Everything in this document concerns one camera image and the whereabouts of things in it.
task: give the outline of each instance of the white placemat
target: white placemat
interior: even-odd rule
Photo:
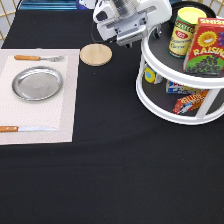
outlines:
[[[64,55],[60,62],[17,61],[14,55],[51,57]],[[71,142],[75,113],[79,50],[0,50],[0,126],[47,126],[57,132],[0,133],[0,144]],[[20,99],[12,91],[12,80],[25,69],[47,66],[63,77],[60,91],[42,101]]]

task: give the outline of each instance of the yellow can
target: yellow can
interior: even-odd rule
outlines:
[[[184,7],[178,11],[169,45],[172,56],[185,58],[198,18],[206,17],[205,12],[194,7]]]

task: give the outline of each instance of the can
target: can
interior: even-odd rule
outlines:
[[[178,10],[169,45],[169,53],[172,56],[185,58],[198,18],[206,17],[205,12],[198,8],[184,7]]]
[[[163,76],[159,75],[149,65],[146,65],[145,80],[152,84],[158,84],[163,81]]]

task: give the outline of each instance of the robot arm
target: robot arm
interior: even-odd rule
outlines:
[[[116,37],[120,46],[143,39],[150,28],[172,15],[168,0],[99,0],[97,4],[96,0],[81,1],[88,8],[95,7],[93,20],[102,39]]]
[[[79,0],[79,4],[85,6],[88,9],[94,9],[97,0]]]

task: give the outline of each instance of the red box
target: red box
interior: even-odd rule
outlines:
[[[184,72],[218,75],[224,66],[224,19],[199,18],[184,60]]]
[[[208,90],[178,99],[173,109],[175,114],[183,114],[200,107],[208,94]]]

